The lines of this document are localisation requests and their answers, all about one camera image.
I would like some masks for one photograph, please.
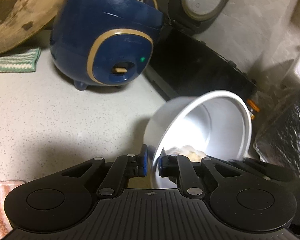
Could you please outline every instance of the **screw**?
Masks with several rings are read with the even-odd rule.
[[[192,196],[200,196],[203,193],[202,189],[200,189],[198,187],[191,187],[187,190],[187,192],[189,195],[192,195]]]
[[[99,194],[103,196],[110,196],[114,193],[114,190],[109,187],[104,187],[101,190],[99,190]]]

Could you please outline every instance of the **speckled white countertop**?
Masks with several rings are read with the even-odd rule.
[[[34,73],[0,73],[0,180],[30,181],[102,156],[138,153],[164,103],[144,76],[78,91],[44,49]]]

